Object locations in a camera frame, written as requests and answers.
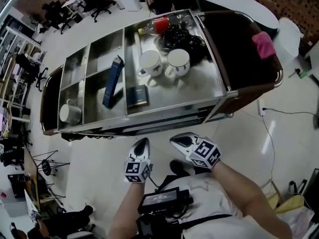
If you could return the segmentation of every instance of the forearm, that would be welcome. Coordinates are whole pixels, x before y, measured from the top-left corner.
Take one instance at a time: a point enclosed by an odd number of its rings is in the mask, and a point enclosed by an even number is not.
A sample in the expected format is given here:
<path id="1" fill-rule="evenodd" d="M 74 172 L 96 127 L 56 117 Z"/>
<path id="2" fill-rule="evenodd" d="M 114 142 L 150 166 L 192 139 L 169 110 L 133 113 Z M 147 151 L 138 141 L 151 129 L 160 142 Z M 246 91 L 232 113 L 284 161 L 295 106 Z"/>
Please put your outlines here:
<path id="1" fill-rule="evenodd" d="M 256 183 L 221 161 L 212 168 L 212 174 L 226 191 L 230 200 L 244 215 L 246 215 L 245 209 L 249 203 L 256 199 L 266 200 L 265 195 Z"/>
<path id="2" fill-rule="evenodd" d="M 289 226 L 271 209 L 266 196 L 256 183 L 218 162 L 212 173 L 243 216 L 251 216 L 261 227 L 279 239 L 291 239 Z"/>
<path id="3" fill-rule="evenodd" d="M 40 227 L 39 231 L 40 231 L 40 233 L 42 234 L 42 236 L 43 236 L 44 238 L 49 237 L 50 234 L 49 234 L 48 228 L 47 228 L 46 225 L 43 223 L 42 219 L 37 219 L 37 221 L 38 221 L 38 224 L 39 224 L 39 227 Z"/>
<path id="4" fill-rule="evenodd" d="M 138 207 L 144 196 L 144 183 L 132 183 L 111 225 L 108 238 L 130 239 L 137 234 L 136 219 L 140 217 Z"/>

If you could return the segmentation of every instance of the pink sponge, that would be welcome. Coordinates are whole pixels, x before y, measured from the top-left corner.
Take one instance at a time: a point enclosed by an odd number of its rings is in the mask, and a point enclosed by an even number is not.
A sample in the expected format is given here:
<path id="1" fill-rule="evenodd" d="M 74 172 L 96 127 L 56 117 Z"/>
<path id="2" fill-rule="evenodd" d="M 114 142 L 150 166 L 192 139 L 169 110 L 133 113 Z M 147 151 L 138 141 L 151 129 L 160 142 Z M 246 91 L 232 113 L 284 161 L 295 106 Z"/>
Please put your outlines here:
<path id="1" fill-rule="evenodd" d="M 257 46 L 257 51 L 261 59 L 266 59 L 276 54 L 273 42 L 266 32 L 260 32 L 254 35 L 252 39 Z"/>

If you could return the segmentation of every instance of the white tile floor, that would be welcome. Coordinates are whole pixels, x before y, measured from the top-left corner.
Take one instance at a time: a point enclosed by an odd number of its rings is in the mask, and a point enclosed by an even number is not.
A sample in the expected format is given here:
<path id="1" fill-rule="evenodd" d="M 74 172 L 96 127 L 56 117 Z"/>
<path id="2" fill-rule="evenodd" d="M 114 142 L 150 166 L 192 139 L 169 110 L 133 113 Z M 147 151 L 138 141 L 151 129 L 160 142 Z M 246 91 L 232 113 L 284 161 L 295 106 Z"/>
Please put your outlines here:
<path id="1" fill-rule="evenodd" d="M 103 14 L 98 23 L 91 17 L 80 24 L 59 33 L 46 33 L 42 47 L 47 50 L 44 64 L 49 72 L 63 64 L 65 58 L 88 43 L 117 30 L 123 25 L 149 17 L 149 12 L 119 11 Z M 308 111 L 315 113 L 318 102 L 318 87 L 311 79 L 300 80 L 297 76 L 288 79 L 294 68 L 302 67 L 296 59 L 285 68 L 283 84 L 262 98 L 266 107 L 287 112 Z M 41 93 L 35 88 L 30 91 L 27 106 L 31 108 L 31 141 L 33 155 L 58 149 L 54 159 L 68 161 L 71 165 L 60 169 L 57 177 L 46 177 L 55 182 L 54 190 L 66 196 L 63 203 L 67 210 L 83 207 L 85 198 L 96 206 L 94 223 L 98 232 L 105 235 L 112 217 L 127 188 L 124 182 L 124 161 L 132 144 L 139 137 L 122 139 L 90 139 L 68 143 L 60 135 L 44 136 L 39 126 Z M 319 166 L 319 132 L 314 129 L 311 115 L 284 115 L 267 111 L 265 122 L 274 140 L 276 160 L 273 178 L 280 189 L 286 189 L 290 180 L 301 182 L 308 179 L 313 169 Z M 147 135 L 152 146 L 152 177 L 160 184 L 170 173 L 169 162 L 182 156 L 169 144 L 169 138 L 177 133 L 192 131 L 215 141 L 224 156 L 222 160 L 248 176 L 259 185 L 271 178 L 274 152 L 256 102 L 235 113 L 231 119 L 197 125 L 189 128 L 152 133 Z M 154 186 L 147 182 L 147 192 Z"/>

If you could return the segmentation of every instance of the white cable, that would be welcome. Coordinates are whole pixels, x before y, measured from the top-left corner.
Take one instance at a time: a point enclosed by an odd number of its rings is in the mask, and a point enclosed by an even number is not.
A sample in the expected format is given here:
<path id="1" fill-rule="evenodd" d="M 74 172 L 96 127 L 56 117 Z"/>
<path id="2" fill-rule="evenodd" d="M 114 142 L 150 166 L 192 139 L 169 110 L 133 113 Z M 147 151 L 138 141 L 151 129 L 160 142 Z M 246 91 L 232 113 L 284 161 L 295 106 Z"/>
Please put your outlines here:
<path id="1" fill-rule="evenodd" d="M 264 121 L 264 116 L 262 116 L 261 118 L 263 119 L 263 123 L 264 123 L 265 128 L 266 128 L 266 130 L 267 130 L 267 133 L 268 133 L 268 135 L 269 135 L 269 137 L 270 137 L 271 144 L 272 144 L 273 150 L 274 150 L 274 160 L 273 160 L 273 166 L 272 166 L 272 168 L 271 168 L 271 180 L 273 181 L 273 171 L 274 171 L 274 165 L 275 165 L 275 159 L 276 159 L 276 151 L 275 151 L 275 146 L 274 146 L 273 138 L 271 137 L 271 135 L 270 135 L 270 133 L 269 133 L 269 130 L 268 130 L 267 126 L 266 126 L 266 123 L 265 123 L 265 121 Z M 271 191 L 271 189 L 272 189 L 272 186 L 273 186 L 273 185 L 270 184 L 270 190 L 269 190 L 268 194 L 270 193 L 270 191 Z"/>

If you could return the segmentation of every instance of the hand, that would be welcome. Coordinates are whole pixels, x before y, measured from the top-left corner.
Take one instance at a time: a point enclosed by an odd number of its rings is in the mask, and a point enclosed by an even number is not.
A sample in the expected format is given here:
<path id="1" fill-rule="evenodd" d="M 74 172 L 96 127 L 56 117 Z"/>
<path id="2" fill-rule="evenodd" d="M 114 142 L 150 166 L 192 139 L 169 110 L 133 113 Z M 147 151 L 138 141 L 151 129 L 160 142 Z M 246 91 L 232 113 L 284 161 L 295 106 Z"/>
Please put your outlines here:
<path id="1" fill-rule="evenodd" d="M 151 169 L 146 161 L 128 161 L 125 166 L 125 176 L 129 182 L 145 183 L 151 173 Z"/>
<path id="2" fill-rule="evenodd" d="M 35 220 L 42 220 L 40 213 L 38 213 L 36 211 L 32 211 L 32 215 L 35 216 Z"/>

